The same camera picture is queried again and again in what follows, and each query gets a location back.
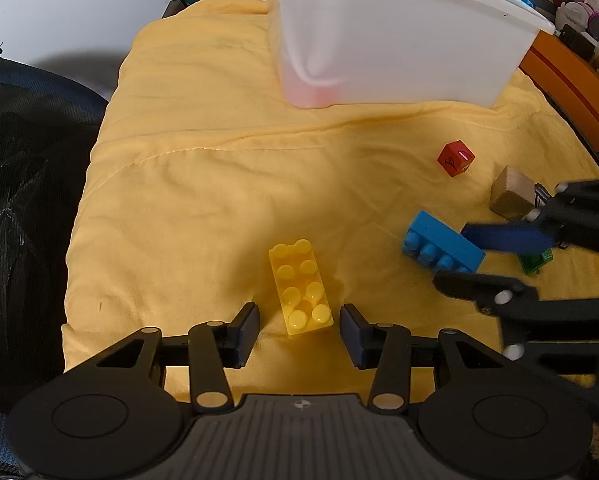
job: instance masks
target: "red cube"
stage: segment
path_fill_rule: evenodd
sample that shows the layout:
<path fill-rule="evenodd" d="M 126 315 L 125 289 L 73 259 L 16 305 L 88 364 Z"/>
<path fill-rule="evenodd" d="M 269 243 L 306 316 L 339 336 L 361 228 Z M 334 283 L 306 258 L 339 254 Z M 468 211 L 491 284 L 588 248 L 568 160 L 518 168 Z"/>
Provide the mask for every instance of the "red cube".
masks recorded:
<path fill-rule="evenodd" d="M 449 175 L 455 176 L 468 170 L 474 158 L 475 155 L 466 147 L 466 144 L 461 140 L 456 140 L 444 146 L 437 162 L 441 164 Z"/>

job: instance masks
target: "yellow building block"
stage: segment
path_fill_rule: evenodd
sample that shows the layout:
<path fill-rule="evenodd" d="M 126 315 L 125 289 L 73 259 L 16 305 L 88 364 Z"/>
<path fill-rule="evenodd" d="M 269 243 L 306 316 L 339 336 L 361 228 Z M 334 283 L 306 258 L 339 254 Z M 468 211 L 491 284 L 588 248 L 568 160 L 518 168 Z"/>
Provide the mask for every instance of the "yellow building block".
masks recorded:
<path fill-rule="evenodd" d="M 333 316 L 310 242 L 277 244 L 268 255 L 289 335 L 331 326 Z"/>

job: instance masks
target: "white wall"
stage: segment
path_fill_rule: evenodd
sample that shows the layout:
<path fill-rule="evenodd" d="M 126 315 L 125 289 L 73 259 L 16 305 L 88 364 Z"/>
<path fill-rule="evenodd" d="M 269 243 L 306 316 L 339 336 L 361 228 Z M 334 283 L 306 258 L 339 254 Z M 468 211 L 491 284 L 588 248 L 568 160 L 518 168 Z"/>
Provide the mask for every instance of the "white wall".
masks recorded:
<path fill-rule="evenodd" d="M 105 97 L 137 32 L 171 0 L 0 0 L 3 57 L 78 80 Z"/>

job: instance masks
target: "yellow stud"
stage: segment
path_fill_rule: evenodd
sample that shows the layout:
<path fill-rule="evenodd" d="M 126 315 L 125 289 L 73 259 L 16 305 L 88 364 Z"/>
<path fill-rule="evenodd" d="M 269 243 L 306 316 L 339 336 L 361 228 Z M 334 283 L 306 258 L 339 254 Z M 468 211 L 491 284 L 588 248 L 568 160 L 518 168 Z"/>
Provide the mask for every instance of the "yellow stud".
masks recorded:
<path fill-rule="evenodd" d="M 312 276 L 317 272 L 317 264 L 313 260 L 304 260 L 299 264 L 299 272 L 307 276 Z"/>
<path fill-rule="evenodd" d="M 308 316 L 303 310 L 293 310 L 289 314 L 289 325 L 295 330 L 301 330 L 306 326 Z"/>
<path fill-rule="evenodd" d="M 287 258 L 289 256 L 289 247 L 284 244 L 277 244 L 273 249 L 271 249 L 271 254 L 275 258 Z"/>
<path fill-rule="evenodd" d="M 282 304 L 283 306 L 290 306 L 295 308 L 300 304 L 301 293 L 296 286 L 289 286 L 284 292 L 282 292 Z"/>
<path fill-rule="evenodd" d="M 331 319 L 331 309 L 324 303 L 320 303 L 313 309 L 312 317 L 318 323 L 326 323 Z"/>
<path fill-rule="evenodd" d="M 308 254 L 311 250 L 311 244 L 308 240 L 297 240 L 294 247 L 297 254 Z"/>
<path fill-rule="evenodd" d="M 280 280 L 292 280 L 295 277 L 295 269 L 289 265 L 282 265 L 275 274 Z"/>
<path fill-rule="evenodd" d="M 317 303 L 324 296 L 324 285 L 320 282 L 310 282 L 306 286 L 306 297 L 313 303 Z"/>

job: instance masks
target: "black circular disc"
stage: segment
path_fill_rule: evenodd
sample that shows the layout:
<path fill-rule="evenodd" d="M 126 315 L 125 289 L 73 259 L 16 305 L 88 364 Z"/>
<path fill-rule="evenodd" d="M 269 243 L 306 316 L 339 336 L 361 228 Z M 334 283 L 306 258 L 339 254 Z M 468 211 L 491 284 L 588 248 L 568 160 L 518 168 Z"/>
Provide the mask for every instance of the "black circular disc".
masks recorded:
<path fill-rule="evenodd" d="M 16 405 L 6 438 L 17 459 L 42 476 L 73 480 L 125 476 L 157 462 L 182 431 L 180 407 L 148 380 L 129 374 L 125 381 L 120 371 L 101 370 L 114 372 L 115 383 L 55 380 Z"/>
<path fill-rule="evenodd" d="M 499 480 L 566 474 L 585 458 L 593 434 L 576 400 L 524 384 L 447 384 L 422 404 L 418 424 L 451 466 Z"/>

